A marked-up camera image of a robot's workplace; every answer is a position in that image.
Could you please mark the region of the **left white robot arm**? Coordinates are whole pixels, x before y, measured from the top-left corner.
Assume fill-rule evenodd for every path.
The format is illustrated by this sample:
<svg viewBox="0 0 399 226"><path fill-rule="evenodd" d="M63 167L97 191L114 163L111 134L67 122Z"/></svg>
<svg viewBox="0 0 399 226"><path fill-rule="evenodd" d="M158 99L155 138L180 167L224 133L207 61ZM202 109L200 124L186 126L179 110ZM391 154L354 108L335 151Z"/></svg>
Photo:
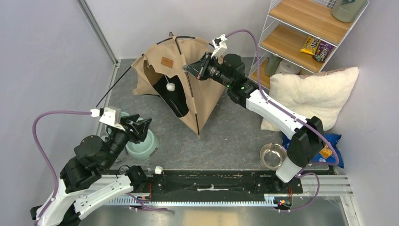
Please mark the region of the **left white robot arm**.
<svg viewBox="0 0 399 226"><path fill-rule="evenodd" d="M119 117L111 127L109 138L102 140L90 135L74 148L75 157L66 163L59 176L54 175L53 193L43 205L30 210L36 226L78 226L108 201L147 188L142 167L132 166L103 188L85 194L102 177L101 173L110 169L128 142L138 144L146 139L152 119L139 117L139 114Z"/></svg>

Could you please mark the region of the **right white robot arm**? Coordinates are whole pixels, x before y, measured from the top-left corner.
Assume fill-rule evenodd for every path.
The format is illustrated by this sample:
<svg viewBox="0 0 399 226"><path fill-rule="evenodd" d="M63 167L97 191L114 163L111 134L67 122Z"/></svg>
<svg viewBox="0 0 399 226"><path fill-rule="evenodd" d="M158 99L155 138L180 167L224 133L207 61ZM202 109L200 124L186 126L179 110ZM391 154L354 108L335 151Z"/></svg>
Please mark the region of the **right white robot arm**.
<svg viewBox="0 0 399 226"><path fill-rule="evenodd" d="M245 76L245 65L239 55L227 54L219 62L210 52L206 52L200 60L185 64L183 70L197 80L211 79L223 85L234 103L274 123L291 140L287 157L271 180L271 186L276 192L282 193L289 189L290 181L324 147L326 142L321 119L316 116L306 118L268 96Z"/></svg>

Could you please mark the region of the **long black tent pole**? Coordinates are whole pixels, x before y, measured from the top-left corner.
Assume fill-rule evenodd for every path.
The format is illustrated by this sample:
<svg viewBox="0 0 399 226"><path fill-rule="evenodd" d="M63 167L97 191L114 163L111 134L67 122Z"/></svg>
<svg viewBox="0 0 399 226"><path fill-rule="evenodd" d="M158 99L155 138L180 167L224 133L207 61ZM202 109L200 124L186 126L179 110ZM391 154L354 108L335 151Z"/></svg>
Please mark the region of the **long black tent pole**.
<svg viewBox="0 0 399 226"><path fill-rule="evenodd" d="M182 85L183 91L179 92L178 96L185 95L185 100L179 100L178 103L188 108L188 113L183 114L181 120L197 135L200 135L202 124L199 123L196 104L199 103L199 81L196 80L191 74L183 69L183 66L191 64L199 60L204 51L201 49L204 45L199 39L192 36L175 36L172 32L169 37L174 42L178 53L174 55L179 57L175 60L174 66L177 62L180 65L177 67L179 71L179 80Z"/></svg>

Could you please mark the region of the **tan fabric pet tent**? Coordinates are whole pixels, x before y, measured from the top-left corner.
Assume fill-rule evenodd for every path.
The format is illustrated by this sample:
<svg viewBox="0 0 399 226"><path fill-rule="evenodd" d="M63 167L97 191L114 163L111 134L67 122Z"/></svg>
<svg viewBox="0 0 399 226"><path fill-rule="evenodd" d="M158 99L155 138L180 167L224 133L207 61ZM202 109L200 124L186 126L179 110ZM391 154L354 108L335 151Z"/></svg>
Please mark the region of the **tan fabric pet tent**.
<svg viewBox="0 0 399 226"><path fill-rule="evenodd" d="M200 60L206 52L210 51L211 44L203 38L196 37L196 39L199 39L204 45L201 48L204 53L199 58ZM175 53L178 53L178 51L171 38L160 41L149 47L132 64L132 68L136 70L138 76L137 86L133 90L133 93L135 95L155 95L161 97L175 116L181 120L183 114L188 113L188 108L178 103L179 100L185 100L185 95L178 96L179 92L183 91L183 89L177 69L180 63L177 62L177 66L174 66L175 60L179 58L174 55ZM225 91L225 87L211 79L198 81L199 103L196 104L196 107L199 123L203 125L203 129L217 102ZM169 82L175 84L175 91L170 92L166 89L166 84Z"/></svg>

